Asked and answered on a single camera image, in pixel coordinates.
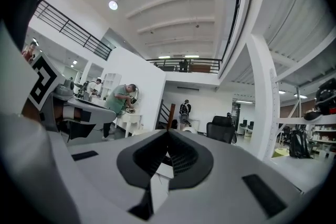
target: green shirt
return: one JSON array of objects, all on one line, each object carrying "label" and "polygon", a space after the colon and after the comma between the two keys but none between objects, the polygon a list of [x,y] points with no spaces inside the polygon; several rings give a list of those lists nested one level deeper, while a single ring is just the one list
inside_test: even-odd
[{"label": "green shirt", "polygon": [[110,110],[113,110],[118,115],[120,114],[120,111],[125,105],[126,99],[118,99],[115,97],[116,94],[120,95],[130,95],[130,94],[126,92],[125,85],[119,85],[112,91],[109,97],[107,97],[105,107]]}]

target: man in green shirt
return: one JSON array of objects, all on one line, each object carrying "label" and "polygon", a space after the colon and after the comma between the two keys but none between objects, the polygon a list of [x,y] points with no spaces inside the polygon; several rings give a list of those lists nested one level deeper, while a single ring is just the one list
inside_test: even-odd
[{"label": "man in green shirt", "polygon": [[[130,93],[135,92],[136,88],[137,87],[134,84],[117,86],[106,99],[105,107],[113,110],[117,114],[117,117],[120,116],[121,110],[124,107],[125,102],[127,102],[129,108],[133,108],[131,104]],[[108,138],[111,123],[112,122],[104,124],[104,136],[102,137],[103,141],[113,140],[112,138]]]}]

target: black hair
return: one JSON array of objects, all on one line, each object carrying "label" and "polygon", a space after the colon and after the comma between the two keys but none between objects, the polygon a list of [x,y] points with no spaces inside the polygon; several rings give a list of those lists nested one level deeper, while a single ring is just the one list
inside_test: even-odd
[{"label": "black hair", "polygon": [[136,86],[135,86],[135,84],[130,84],[130,86],[132,87],[132,90],[133,90],[133,92],[135,92],[135,90],[136,90]]}]

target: chair headrest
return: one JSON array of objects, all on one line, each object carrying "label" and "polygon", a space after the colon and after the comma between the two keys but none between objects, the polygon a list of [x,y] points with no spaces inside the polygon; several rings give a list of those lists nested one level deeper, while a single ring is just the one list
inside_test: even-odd
[{"label": "chair headrest", "polygon": [[228,117],[214,116],[212,123],[219,126],[230,127],[232,125],[232,120]]}]

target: fluorescent light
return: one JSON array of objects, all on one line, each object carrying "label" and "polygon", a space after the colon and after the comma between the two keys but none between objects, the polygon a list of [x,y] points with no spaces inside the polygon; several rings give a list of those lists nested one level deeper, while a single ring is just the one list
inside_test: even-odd
[{"label": "fluorescent light", "polygon": [[109,7],[111,10],[117,10],[118,9],[118,4],[115,1],[110,1]]},{"label": "fluorescent light", "polygon": [[241,101],[241,100],[236,100],[236,103],[253,104],[253,102],[249,102],[249,101]]},{"label": "fluorescent light", "polygon": [[302,98],[302,99],[306,99],[306,98],[308,98],[308,97],[307,97],[307,96],[304,96],[304,95],[300,95],[300,98]]}]

